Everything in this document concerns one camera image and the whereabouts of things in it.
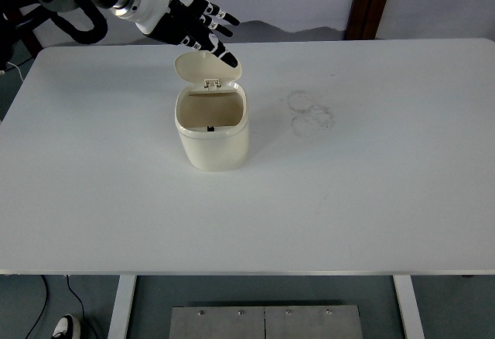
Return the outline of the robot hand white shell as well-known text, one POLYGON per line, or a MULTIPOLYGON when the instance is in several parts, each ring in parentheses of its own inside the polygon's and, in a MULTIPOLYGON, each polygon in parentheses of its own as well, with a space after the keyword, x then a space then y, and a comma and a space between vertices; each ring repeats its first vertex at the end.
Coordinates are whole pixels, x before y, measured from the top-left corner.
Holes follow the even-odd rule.
POLYGON ((237 58, 216 36, 233 33, 220 20, 237 26, 239 20, 210 0, 142 0, 131 21, 147 37, 212 53, 229 67, 237 58))

